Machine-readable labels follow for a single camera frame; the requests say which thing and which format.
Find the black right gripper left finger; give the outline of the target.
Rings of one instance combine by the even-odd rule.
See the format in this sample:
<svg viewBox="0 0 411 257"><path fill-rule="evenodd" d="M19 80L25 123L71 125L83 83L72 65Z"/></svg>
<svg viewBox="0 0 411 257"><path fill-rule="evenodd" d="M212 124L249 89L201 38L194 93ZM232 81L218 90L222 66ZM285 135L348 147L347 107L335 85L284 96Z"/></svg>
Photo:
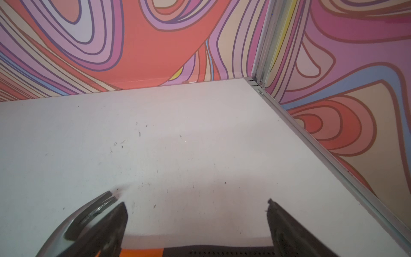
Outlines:
<svg viewBox="0 0 411 257"><path fill-rule="evenodd" d="M127 225L124 202L117 205L60 257L118 257Z"/></svg>

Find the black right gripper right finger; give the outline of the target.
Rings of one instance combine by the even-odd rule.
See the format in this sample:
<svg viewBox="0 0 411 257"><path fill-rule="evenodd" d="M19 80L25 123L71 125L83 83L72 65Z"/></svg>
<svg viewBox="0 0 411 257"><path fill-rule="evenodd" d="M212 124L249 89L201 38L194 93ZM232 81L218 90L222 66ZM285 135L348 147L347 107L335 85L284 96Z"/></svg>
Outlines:
<svg viewBox="0 0 411 257"><path fill-rule="evenodd" d="M277 257L336 257L292 215L272 199L268 200L267 220Z"/></svg>

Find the claw hammer orange black handle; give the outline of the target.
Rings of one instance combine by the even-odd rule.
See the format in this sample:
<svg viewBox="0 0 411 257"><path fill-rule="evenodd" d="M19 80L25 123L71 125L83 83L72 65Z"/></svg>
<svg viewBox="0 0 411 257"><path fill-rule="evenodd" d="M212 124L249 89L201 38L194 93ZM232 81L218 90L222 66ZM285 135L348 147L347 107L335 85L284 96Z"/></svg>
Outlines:
<svg viewBox="0 0 411 257"><path fill-rule="evenodd" d="M119 204L117 197L107 191L83 205L55 229L37 256L60 257L60 253L72 246ZM119 257L275 257L275 253L273 246L192 245L143 250L122 248Z"/></svg>

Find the aluminium frame corner post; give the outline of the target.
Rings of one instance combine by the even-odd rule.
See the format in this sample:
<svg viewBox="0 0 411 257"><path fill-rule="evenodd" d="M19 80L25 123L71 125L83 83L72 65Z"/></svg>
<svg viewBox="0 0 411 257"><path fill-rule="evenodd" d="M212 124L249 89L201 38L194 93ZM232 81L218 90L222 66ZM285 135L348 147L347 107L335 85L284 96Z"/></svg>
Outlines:
<svg viewBox="0 0 411 257"><path fill-rule="evenodd" d="M255 86L260 86L261 88L265 86L265 80L269 73L270 59L273 56L276 44L276 32L278 31L281 16L286 5L286 1L269 1L252 69L252 78Z"/></svg>

